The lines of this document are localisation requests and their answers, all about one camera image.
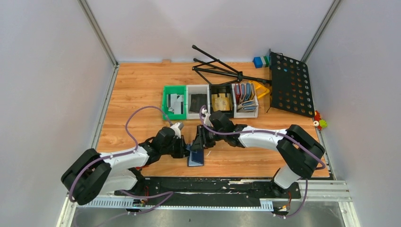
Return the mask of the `blue card holder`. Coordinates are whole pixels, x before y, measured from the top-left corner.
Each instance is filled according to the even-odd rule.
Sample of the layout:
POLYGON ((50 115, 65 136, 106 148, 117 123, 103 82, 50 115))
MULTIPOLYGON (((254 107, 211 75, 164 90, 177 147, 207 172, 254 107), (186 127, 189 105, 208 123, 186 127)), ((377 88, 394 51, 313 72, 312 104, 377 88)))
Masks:
POLYGON ((186 149, 190 152, 187 159, 188 167, 204 166, 204 149, 191 150, 191 146, 188 144, 186 149))

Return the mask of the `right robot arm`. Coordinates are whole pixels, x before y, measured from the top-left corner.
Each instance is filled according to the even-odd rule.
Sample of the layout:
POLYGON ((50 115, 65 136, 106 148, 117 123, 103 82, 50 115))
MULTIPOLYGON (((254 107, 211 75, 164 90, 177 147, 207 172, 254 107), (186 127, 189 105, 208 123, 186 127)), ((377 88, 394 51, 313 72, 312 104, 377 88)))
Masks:
POLYGON ((285 161, 272 179, 273 187, 288 189, 299 179, 309 179, 315 170, 325 168, 323 146, 296 124, 287 129, 259 129, 246 124, 234 124, 221 111, 208 113, 202 109, 201 125, 191 144, 191 151, 204 150, 225 141, 232 147, 264 148, 278 152, 285 161))

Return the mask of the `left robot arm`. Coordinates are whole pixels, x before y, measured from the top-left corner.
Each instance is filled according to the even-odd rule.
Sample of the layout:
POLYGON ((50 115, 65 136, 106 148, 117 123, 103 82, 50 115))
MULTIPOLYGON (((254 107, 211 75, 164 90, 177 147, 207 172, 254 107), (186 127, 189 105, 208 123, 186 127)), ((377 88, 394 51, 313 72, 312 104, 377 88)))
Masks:
POLYGON ((61 182, 79 205, 88 204, 100 194, 134 189, 143 179, 138 168, 159 161, 163 155, 173 158, 189 155, 182 128, 181 122, 163 127, 137 148, 112 153, 87 149, 62 175, 61 182))

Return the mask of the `white bin with card holders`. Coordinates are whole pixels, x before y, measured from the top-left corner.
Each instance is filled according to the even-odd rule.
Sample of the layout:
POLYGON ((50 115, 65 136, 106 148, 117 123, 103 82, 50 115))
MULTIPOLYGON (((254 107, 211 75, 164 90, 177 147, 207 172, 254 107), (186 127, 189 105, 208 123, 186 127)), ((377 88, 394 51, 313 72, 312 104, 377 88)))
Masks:
POLYGON ((232 84, 234 118, 257 118, 259 102, 252 83, 232 84))

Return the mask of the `gold cards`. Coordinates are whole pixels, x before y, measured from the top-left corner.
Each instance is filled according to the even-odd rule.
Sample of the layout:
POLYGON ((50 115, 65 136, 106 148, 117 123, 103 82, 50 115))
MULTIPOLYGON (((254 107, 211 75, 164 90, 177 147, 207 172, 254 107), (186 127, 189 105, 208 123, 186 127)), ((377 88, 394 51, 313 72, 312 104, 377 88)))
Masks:
POLYGON ((218 93, 211 95, 213 111, 231 111, 231 95, 229 93, 218 93))

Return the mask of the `black cards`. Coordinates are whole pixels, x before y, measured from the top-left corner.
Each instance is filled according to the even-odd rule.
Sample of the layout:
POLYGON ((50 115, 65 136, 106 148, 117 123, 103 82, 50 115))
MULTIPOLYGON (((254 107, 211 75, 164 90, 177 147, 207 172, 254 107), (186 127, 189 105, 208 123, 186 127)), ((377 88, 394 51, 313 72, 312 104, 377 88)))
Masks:
POLYGON ((206 94, 191 94, 189 112, 198 113, 203 105, 207 105, 206 94))

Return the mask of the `silver cards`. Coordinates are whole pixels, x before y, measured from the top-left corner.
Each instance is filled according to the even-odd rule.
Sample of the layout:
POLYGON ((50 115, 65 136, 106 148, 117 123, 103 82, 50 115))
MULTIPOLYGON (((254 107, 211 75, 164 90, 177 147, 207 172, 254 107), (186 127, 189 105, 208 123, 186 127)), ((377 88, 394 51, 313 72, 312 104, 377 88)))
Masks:
POLYGON ((167 110, 175 115, 184 113, 184 95, 168 94, 167 110))

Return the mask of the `white bin with black cards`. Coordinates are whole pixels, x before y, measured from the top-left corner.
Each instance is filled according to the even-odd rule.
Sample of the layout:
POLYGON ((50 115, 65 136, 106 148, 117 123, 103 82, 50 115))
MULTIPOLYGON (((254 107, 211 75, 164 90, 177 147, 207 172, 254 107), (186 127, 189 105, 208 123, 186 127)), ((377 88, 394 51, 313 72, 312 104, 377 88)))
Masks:
POLYGON ((204 105, 210 113, 210 90, 209 85, 187 85, 186 86, 186 119, 199 119, 199 112, 204 105))

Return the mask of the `green bin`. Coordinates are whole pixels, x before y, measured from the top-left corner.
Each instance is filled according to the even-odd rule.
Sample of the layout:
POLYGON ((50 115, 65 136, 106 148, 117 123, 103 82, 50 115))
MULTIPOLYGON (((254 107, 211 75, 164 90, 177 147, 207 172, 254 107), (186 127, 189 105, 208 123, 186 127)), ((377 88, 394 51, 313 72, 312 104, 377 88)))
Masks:
POLYGON ((187 104, 186 85, 164 86, 162 110, 170 120, 186 120, 187 104))

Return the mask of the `yellow triangle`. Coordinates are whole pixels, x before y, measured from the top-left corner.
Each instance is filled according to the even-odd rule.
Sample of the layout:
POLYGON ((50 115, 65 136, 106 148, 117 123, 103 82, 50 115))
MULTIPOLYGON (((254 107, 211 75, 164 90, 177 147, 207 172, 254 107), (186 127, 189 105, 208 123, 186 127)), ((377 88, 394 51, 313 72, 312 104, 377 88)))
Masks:
POLYGON ((250 83, 253 85, 255 95, 258 99, 261 99, 270 93, 270 89, 265 87, 263 84, 256 81, 250 81, 250 83))

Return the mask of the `black music stand tripod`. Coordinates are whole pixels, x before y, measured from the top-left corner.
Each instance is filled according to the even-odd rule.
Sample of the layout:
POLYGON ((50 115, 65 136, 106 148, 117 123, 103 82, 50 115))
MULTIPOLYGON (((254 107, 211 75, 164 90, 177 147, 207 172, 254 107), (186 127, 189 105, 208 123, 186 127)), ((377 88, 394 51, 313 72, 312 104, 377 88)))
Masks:
POLYGON ((205 52, 204 50, 200 49, 199 47, 197 47, 194 44, 192 45, 192 49, 197 50, 198 52, 200 52, 200 53, 204 54, 205 56, 212 59, 212 61, 205 62, 205 61, 201 61, 197 58, 193 58, 193 61, 197 62, 199 64, 192 66, 192 70, 195 71, 199 76, 201 76, 209 85, 212 85, 212 83, 205 76, 203 76, 202 73, 210 73, 210 74, 216 74, 216 75, 234 78, 234 80, 232 80, 232 81, 222 83, 223 85, 231 84, 231 83, 240 83, 244 79, 250 80, 250 81, 256 81, 256 82, 262 83, 264 85, 272 84, 272 81, 270 79, 255 78, 255 77, 250 77, 250 76, 244 75, 242 71, 238 71, 238 70, 234 69, 233 67, 227 65, 226 63, 222 62, 220 59, 205 52))

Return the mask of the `black perforated stand plate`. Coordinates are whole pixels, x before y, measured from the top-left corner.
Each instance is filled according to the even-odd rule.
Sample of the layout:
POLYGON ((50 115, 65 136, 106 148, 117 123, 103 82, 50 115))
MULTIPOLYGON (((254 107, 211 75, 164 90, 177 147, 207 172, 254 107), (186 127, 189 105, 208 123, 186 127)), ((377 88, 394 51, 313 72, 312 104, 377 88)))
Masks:
POLYGON ((315 109, 306 63, 277 52, 269 52, 269 58, 270 106, 313 118, 315 109))

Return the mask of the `blue green white blocks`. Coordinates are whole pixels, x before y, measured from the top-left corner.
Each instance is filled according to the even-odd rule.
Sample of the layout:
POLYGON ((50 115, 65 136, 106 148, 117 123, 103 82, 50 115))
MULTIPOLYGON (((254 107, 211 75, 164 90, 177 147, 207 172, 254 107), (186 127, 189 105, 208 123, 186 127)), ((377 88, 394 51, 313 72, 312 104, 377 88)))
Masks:
POLYGON ((270 57, 269 56, 254 57, 253 64, 257 69, 268 68, 270 66, 270 57))

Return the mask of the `colourful small toy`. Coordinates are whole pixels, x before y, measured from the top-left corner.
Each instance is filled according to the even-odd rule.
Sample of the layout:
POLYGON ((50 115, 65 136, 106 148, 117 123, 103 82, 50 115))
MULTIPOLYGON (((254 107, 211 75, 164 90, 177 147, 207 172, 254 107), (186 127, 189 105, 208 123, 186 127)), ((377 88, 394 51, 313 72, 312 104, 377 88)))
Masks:
POLYGON ((315 110, 315 112, 314 112, 314 121, 313 121, 313 123, 314 123, 314 126, 319 131, 321 131, 322 129, 328 127, 327 122, 321 117, 320 113, 317 110, 315 110))

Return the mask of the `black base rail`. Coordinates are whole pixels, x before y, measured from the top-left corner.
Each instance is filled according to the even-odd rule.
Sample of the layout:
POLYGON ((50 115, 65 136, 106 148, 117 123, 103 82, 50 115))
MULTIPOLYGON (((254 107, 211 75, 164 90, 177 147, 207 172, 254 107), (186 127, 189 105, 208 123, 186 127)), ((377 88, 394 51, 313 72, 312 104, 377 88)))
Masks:
POLYGON ((257 207, 261 199, 300 199, 298 183, 286 190, 271 187, 269 178, 218 178, 218 177, 148 177, 140 180, 128 193, 148 196, 147 205, 163 202, 164 206, 182 207, 257 207))

